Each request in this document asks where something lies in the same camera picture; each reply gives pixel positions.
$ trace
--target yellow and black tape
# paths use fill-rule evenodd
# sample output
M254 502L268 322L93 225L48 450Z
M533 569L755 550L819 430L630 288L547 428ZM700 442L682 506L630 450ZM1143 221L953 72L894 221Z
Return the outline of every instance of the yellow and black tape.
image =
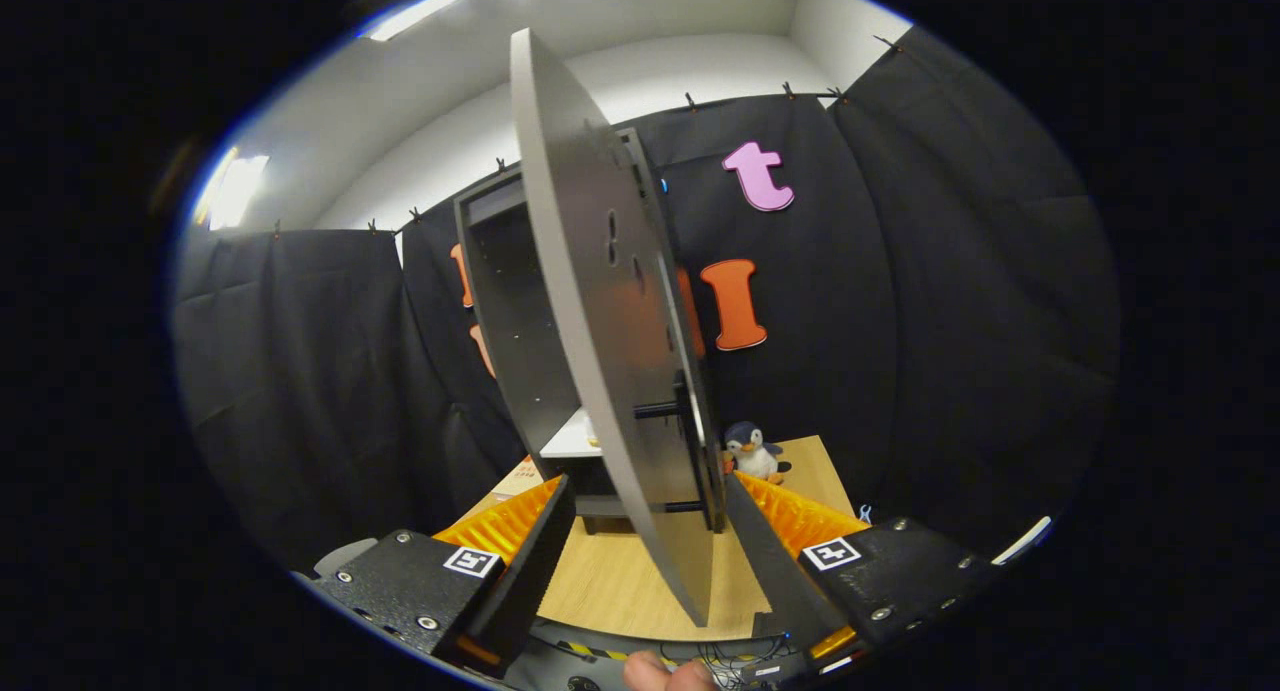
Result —
M582 644L573 644L571 641L557 641L556 645L559 646L561 649L568 649L570 651L573 651L575 654L579 654L579 655L582 655L582 656L595 656L595 658L599 658L599 659L613 659L616 662L625 662L625 660L627 660L627 655L630 655L630 654L623 654L622 651L609 651L609 650L605 650L605 649L594 649L591 646L584 646ZM671 660L671 659L660 655L660 654L658 655L658 658L662 659L662 663L664 663L664 664L667 664L669 667L678 667L680 665L680 662L673 662L673 660ZM732 660L749 662L749 660L755 660L755 659L756 659L756 656L741 655L741 656L735 656ZM709 663L726 663L726 659L708 658L705 660L708 660Z
M604 649L593 649L591 646L584 646L581 644L573 644L571 641L557 641L556 645L559 646L561 649L568 649L570 651L573 651L575 654L579 654L579 655L582 655L582 656L596 656L596 658L600 658L600 659L613 659L616 662L625 662L625 660L627 660L627 655L630 655L630 654L623 654L622 651L608 651L608 650L604 650ZM667 665L680 665L676 662L673 662L671 659L666 659L666 658L662 659L662 663L664 663Z

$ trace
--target orange letter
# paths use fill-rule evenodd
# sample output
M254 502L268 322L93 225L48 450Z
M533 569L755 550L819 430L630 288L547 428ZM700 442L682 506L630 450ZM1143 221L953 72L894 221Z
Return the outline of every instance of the orange letter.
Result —
M694 307L694 284L689 280L685 266L676 267L676 278L680 282L680 293L685 296L685 314L689 317L690 333L694 337L694 354L698 358L707 357L707 344L703 343L703 328L698 325L698 308Z
M484 367L489 369L489 376L498 377L493 372L493 363L489 362L489 349L484 348L484 335L480 334L480 325L471 326L471 338L480 346L480 358L484 358Z
M449 250L449 258L458 262L458 276L462 276L462 305L471 308L471 284L467 282L467 266L462 264L462 244L453 244L453 248Z
M721 316L721 335L716 338L716 348L722 352L759 346L769 337L764 328L755 322L751 287L746 282L751 273L755 273L755 264L745 258L710 264L701 273L703 280L716 290L716 305Z

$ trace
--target white ceiling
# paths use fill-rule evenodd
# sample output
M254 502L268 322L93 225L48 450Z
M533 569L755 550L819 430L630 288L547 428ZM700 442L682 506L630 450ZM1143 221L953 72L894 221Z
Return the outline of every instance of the white ceiling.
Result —
M356 38L238 132L270 155L242 226L303 229L413 131L507 82L511 35L562 58L682 35L787 35L796 0L460 0L389 41Z

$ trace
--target orange gripper pad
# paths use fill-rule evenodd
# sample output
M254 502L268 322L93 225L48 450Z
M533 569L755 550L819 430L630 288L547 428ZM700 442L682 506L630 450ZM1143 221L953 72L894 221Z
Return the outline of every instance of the orange gripper pad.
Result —
M800 552L809 546L826 544L870 527L869 523L858 521L850 514L840 513L773 482L746 476L741 471L733 473L755 500L755 505L760 508L760 513L768 520L792 559L799 558Z
M512 496L506 502L481 513L472 514L453 526L440 531L433 539L448 541L454 546L467 546L498 554L511 566L516 552L525 543L553 491L559 486L561 477L541 482L539 486Z

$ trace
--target white wall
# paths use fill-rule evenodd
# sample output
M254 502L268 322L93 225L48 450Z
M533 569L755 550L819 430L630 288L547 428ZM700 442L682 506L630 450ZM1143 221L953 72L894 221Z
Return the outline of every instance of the white wall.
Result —
M846 90L888 49L873 35L896 41L910 27L870 0L796 0L791 40L836 79L832 86Z
M685 91L694 102L709 102L782 93L783 81L796 93L847 83L785 36L654 38L566 63L613 123L687 106ZM463 102L390 150L320 216L316 229L365 229L370 218L379 229L398 229L415 205L425 211L497 170L494 157L520 159L508 84Z

